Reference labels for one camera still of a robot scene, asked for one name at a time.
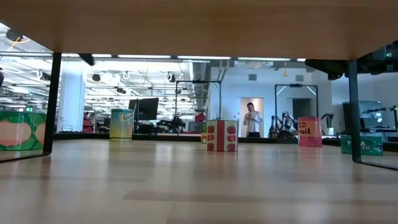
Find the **pink patterned box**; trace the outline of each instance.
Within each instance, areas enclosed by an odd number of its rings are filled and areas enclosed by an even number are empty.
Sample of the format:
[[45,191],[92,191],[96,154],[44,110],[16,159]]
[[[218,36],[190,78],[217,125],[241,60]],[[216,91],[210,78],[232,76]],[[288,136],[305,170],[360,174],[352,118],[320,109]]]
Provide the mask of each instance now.
[[298,119],[298,145],[322,147],[321,120],[318,117]]

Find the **dark pants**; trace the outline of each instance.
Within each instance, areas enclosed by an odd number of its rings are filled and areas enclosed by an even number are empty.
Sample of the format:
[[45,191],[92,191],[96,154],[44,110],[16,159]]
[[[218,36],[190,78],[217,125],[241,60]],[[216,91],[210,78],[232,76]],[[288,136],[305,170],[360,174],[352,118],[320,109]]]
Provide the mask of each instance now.
[[248,133],[248,137],[249,138],[259,138],[260,137],[260,133],[258,133],[258,132]]

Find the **pillar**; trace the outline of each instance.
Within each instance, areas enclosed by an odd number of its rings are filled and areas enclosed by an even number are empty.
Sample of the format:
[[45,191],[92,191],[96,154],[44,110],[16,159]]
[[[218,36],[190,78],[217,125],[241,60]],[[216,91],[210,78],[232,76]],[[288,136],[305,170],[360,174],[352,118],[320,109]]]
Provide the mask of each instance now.
[[57,132],[82,131],[85,109],[86,73],[83,62],[63,62]]

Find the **man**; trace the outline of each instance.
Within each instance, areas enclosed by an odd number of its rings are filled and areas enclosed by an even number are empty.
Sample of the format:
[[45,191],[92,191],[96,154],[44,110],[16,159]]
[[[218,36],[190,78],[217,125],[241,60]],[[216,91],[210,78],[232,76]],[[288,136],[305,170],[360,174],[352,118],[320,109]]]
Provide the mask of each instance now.
[[243,125],[248,126],[247,137],[259,138],[260,137],[260,124],[262,118],[260,112],[254,110],[253,103],[248,103],[249,112],[244,115]]

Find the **white shirt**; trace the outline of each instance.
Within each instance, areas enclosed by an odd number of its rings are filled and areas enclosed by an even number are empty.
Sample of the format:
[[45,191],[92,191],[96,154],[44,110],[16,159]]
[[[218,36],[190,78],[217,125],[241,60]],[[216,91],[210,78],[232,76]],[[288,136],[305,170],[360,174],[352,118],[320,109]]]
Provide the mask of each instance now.
[[262,118],[258,111],[248,112],[246,115],[244,115],[243,125],[248,126],[248,133],[260,132],[261,123],[262,123]]

